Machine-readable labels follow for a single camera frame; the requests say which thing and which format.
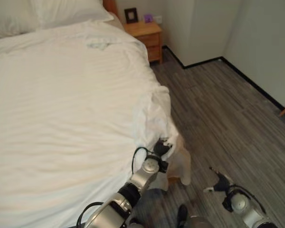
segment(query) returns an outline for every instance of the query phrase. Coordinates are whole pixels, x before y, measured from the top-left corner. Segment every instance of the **black baseboard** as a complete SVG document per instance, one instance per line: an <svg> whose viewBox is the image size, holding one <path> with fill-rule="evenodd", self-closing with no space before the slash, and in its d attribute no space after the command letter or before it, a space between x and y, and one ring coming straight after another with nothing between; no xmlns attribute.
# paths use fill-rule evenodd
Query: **black baseboard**
<svg viewBox="0 0 285 228"><path fill-rule="evenodd" d="M231 69L233 69L238 75L240 75L245 81L251 84L257 91L259 91L264 97L266 97L271 103L273 103L281 111L285 108L277 100L275 100L271 95L269 95L264 89L258 86L254 81L247 77L242 71L237 69L232 63L230 63L224 57L220 58L224 63L226 63Z"/></svg>
<svg viewBox="0 0 285 228"><path fill-rule="evenodd" d="M164 45L162 46L163 49L168 49L173 57L177 60L177 62L181 65L183 69L188 69L191 67L196 67L198 65L216 61L221 59L224 63L226 63L231 69L233 69L238 75L240 75L245 81L247 81L249 84L251 84L257 91L259 91L264 97L266 97L271 103L273 103L278 109L281 111L284 110L285 108L277 101L275 100L271 95L269 95L264 89L262 89L260 86L258 86L254 81L252 81L249 77L247 77L243 72L241 72L239 69L237 69L232 63L230 63L227 59L225 59L223 56L217 57L217 58L212 58L208 59L202 62L194 63L188 66L184 66L183 63L176 57L176 55L171 51L171 49L167 46Z"/></svg>
<svg viewBox="0 0 285 228"><path fill-rule="evenodd" d="M217 58L212 58L212 59L208 59L208 60L205 60L205 61L202 61L202 62L198 62L198 63L194 63L194 64L190 64L190 65L184 66L183 63L179 60L179 58L177 58L177 56L173 53L173 51L171 51L171 49L167 45L162 46L162 48L163 49L168 49L171 52L171 54L173 55L173 57L176 59L176 61L181 65L181 68L183 68L183 69L196 67L198 65L201 65L201 64L204 64L204 63L208 63L208 62L220 59L220 57L217 57Z"/></svg>

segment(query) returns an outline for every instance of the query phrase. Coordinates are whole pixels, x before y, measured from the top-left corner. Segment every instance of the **wooden floor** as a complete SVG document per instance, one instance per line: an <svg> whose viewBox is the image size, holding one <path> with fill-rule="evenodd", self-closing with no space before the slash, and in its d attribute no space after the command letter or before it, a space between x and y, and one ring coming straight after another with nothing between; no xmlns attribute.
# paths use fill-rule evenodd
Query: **wooden floor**
<svg viewBox="0 0 285 228"><path fill-rule="evenodd" d="M164 63L152 69L170 90L173 119L191 152L191 185L148 191L134 215L148 228L174 228L185 203L216 228L244 228L223 209L223 193L202 192L217 181L213 166L254 193L285 228L285 116L223 62L183 70L168 50L163 54Z"/></svg>

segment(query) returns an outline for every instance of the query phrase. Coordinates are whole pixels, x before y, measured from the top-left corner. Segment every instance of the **wooden nightstand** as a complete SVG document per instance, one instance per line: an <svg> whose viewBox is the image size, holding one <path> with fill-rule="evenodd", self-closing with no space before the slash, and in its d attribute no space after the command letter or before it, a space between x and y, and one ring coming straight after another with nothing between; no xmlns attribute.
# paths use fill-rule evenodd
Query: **wooden nightstand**
<svg viewBox="0 0 285 228"><path fill-rule="evenodd" d="M159 60L162 63L162 29L155 23L143 21L124 24L124 30L140 40L148 49L149 62Z"/></svg>

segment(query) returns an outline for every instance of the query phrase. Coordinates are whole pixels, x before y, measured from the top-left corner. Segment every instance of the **black cable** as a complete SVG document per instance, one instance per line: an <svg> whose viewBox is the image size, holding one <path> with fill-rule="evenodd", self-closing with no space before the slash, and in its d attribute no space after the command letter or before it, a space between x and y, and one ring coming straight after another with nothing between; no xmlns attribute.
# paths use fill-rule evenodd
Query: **black cable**
<svg viewBox="0 0 285 228"><path fill-rule="evenodd" d="M140 149L144 149L144 150L146 151L146 156L148 155L148 152L149 152L149 153L153 153L153 152L149 151L149 150L148 150L147 148L145 148L145 147L138 147L138 148L135 150L135 152L134 152L134 154L133 154L133 157L132 157L132 166L131 166L131 168L132 168L132 174L134 174L134 172L133 172L134 157L135 157L135 154L136 154Z"/></svg>
<svg viewBox="0 0 285 228"><path fill-rule="evenodd" d="M263 205L261 204L261 202L258 201L258 199L250 191L248 191L247 189L245 189L242 186L239 186L237 184L233 184L233 185L230 186L230 188L232 188L232 187L240 188L240 189L244 190L245 192L247 192L248 195L250 195L259 204L259 206L260 206L261 210L263 211L263 213L266 214L266 210L263 207Z"/></svg>
<svg viewBox="0 0 285 228"><path fill-rule="evenodd" d="M102 204L103 204L102 202L94 202L94 203L87 205L86 208L79 215L79 218L78 218L77 223L76 223L76 228L81 228L81 219L82 219L82 216L84 215L86 210L88 210L90 207L100 206Z"/></svg>

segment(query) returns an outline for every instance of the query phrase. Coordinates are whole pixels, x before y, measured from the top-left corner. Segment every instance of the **white bedsheet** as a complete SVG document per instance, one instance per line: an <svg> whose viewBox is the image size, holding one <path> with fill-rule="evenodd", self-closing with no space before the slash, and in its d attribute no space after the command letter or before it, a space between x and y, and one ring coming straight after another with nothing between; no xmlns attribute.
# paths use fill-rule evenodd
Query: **white bedsheet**
<svg viewBox="0 0 285 228"><path fill-rule="evenodd" d="M85 22L0 39L0 228L74 226L159 137L178 137L169 91L120 29Z"/></svg>

